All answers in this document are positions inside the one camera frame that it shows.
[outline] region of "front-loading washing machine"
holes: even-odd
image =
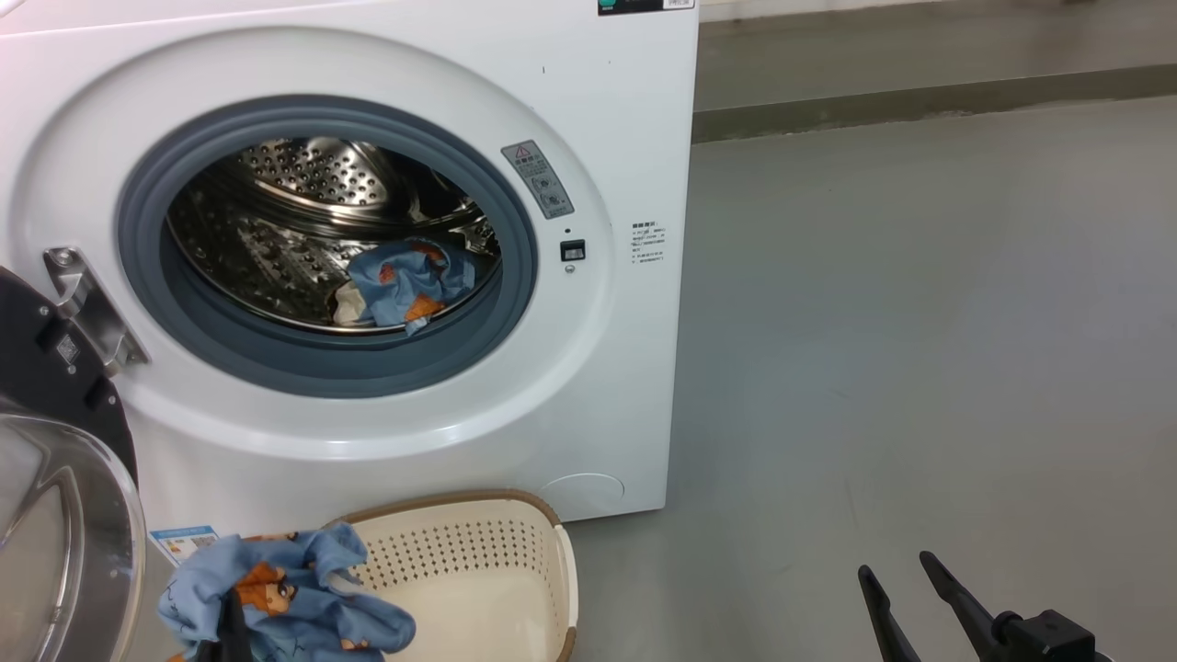
[[[693,0],[0,12],[0,264],[58,309],[7,351],[125,410],[151,529],[486,486],[663,505]],[[355,256],[421,239],[473,265],[460,296],[341,315]],[[53,409],[29,380],[7,396]]]

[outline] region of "laundry basket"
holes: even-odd
[[[394,662],[566,662],[577,569],[556,511],[514,491],[438,496],[344,517],[367,545],[352,569],[417,620]]]

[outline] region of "blue cloth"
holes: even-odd
[[[279,536],[227,536],[175,569],[159,598],[159,615],[192,660],[201,641],[217,641],[221,597],[235,590],[255,660],[381,662],[381,650],[408,646],[417,624],[399,607],[340,583],[366,557],[363,541],[345,523]]]
[[[468,252],[415,237],[355,256],[347,273],[367,305],[361,319],[404,324],[410,336],[474,287]]]

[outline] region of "door hinge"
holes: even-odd
[[[94,345],[107,376],[149,360],[102,291],[81,251],[69,246],[49,249],[45,251],[45,269],[58,291],[58,312],[73,322]]]

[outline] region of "specification label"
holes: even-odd
[[[630,264],[661,262],[666,258],[666,229],[650,220],[634,223],[630,236]]]
[[[198,549],[208,547],[220,537],[212,527],[189,527],[187,529],[168,529],[152,531],[152,539],[159,545],[173,565],[188,560]]]
[[[572,208],[572,200],[568,199],[564,184],[552,170],[552,164],[547,163],[544,152],[539,151],[539,145],[534,140],[507,145],[503,147],[503,155],[511,161],[523,183],[539,203],[544,218],[557,218],[568,216],[576,210]]]

